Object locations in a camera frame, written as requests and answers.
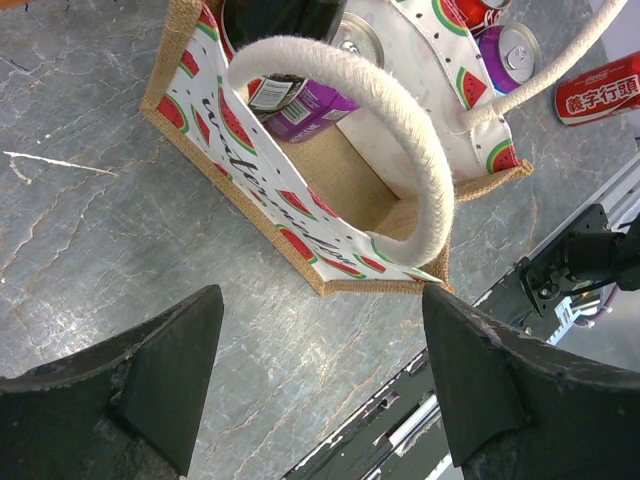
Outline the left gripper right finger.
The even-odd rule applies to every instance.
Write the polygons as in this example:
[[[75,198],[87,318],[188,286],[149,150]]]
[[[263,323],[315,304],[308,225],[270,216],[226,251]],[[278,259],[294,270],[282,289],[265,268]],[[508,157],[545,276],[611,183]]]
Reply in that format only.
[[[427,350],[467,479],[636,479],[639,375],[529,336],[427,286]]]

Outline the glass cola bottle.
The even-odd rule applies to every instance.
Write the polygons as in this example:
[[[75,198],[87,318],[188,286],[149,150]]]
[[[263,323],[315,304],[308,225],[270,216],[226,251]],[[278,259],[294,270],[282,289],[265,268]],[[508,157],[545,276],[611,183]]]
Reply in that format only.
[[[219,20],[229,59],[242,47],[273,36],[298,36],[324,43],[333,40],[346,8],[344,1],[229,0]],[[306,84],[291,74],[271,74],[248,84],[248,106],[259,121],[283,110]]]

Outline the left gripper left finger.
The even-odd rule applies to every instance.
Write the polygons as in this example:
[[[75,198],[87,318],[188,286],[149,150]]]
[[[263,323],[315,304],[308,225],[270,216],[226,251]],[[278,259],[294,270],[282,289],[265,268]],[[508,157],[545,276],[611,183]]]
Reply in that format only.
[[[1,380],[4,479],[188,475],[224,315],[209,285],[158,316]]]

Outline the burlap canvas watermelon bag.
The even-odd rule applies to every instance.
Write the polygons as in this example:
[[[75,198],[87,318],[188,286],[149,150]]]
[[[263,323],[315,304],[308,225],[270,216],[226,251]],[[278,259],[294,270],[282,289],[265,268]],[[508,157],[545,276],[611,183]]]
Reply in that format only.
[[[238,90],[244,62],[225,55],[218,1],[169,4],[142,114],[281,252],[313,289],[418,294],[446,284],[450,241],[436,234],[440,254],[415,267],[400,264],[390,240],[415,238],[428,207],[420,194],[399,198],[370,161],[398,144],[374,113],[347,119],[302,144],[276,141]],[[489,84],[470,31],[445,1],[371,1],[368,15],[387,51],[403,55],[398,78],[415,91],[425,76],[432,95],[421,101],[433,128],[430,146],[449,168],[446,203],[479,198],[532,174],[516,160],[500,169],[515,146],[504,114],[522,102]],[[476,102],[463,91],[471,75],[486,84]]]

